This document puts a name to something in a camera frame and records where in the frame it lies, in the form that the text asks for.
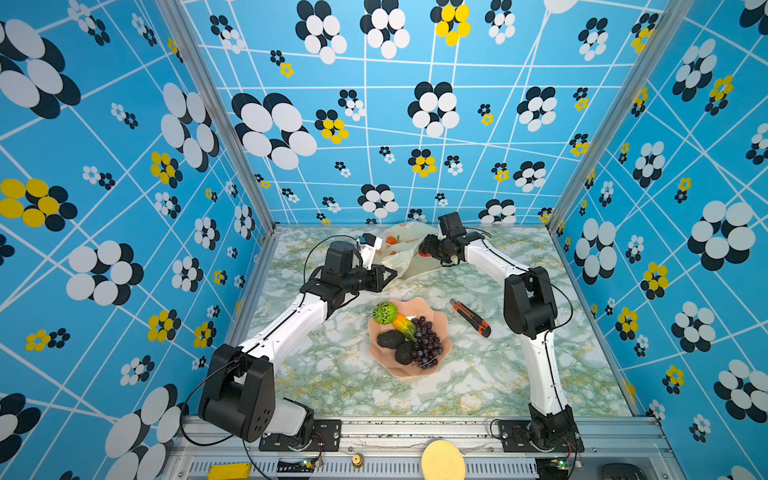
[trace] floral pattern wall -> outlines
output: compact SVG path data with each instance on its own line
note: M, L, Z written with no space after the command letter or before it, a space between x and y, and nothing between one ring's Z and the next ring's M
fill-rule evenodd
M667 4L181 3L276 221L537 225Z
M688 478L768 472L766 12L695 2L553 226Z
M146 0L0 8L0 478L155 478L265 232Z

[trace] white plastic bag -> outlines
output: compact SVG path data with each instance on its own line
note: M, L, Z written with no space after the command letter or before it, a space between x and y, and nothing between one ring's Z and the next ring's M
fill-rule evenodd
M381 250L376 251L374 263L380 263L397 270L397 277L409 277L440 267L440 263L432 258L419 258L418 273L406 271L414 262L414 255L419 253L419 245L429 234L438 235L436 228L421 222L398 223L387 229L380 236L384 240Z

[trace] black mouse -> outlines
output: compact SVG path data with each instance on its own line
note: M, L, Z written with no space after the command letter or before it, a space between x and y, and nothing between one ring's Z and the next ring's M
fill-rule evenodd
M645 473L628 463L608 463L602 468L603 480L647 480Z

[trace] fruit bowl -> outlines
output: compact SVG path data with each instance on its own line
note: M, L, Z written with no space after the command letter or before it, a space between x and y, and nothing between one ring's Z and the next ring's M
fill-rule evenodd
M412 363L411 365L402 365L397 363L397 360L395 360L395 350L386 349L382 346L379 346L379 344L376 342L376 339L379 338L379 334L394 330L395 327L393 327L391 324L381 325L372 318L368 321L368 331L371 336L371 357L376 359L377 362L381 363L385 369L389 370L389 373L392 373L394 376L399 378L427 376L437 372L437 369L440 368L440 363L442 363L442 361L453 348L453 342L448 336L448 317L445 316L445 314L442 312L436 312L435 310L429 308L427 302L418 296L415 299L409 300L407 302L401 302L399 300L387 301L396 306L398 312L404 316L424 316L428 322L432 322L432 331L435 332L437 337L440 339L440 343L442 344L442 353L436 357L437 366L433 366L430 369L422 370L421 367L417 366L415 363Z

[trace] marble pattern surface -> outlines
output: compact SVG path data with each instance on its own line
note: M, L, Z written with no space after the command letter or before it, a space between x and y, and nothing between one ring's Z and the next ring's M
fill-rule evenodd
M356 237L383 231L381 227L282 229L250 335L271 322L298 294L304 260L316 243L334 234ZM526 265L543 266L552 283L574 299L573 320L554 332L561 381L574 414L630 416L547 230L492 228L490 233L495 247ZM308 274L323 263L331 241L314 251ZM568 301L557 292L554 295L561 324L570 313ZM368 320L378 302L416 296L448 315L454 347L434 375L398 379L371 358ZM492 328L491 336L486 339L474 331L451 308L451 298L482 316ZM314 329L277 370L278 398L312 406L316 415L527 416L528 371L518 336L504 321L502 299L501 287L467 263L396 279L381 293L363 292Z

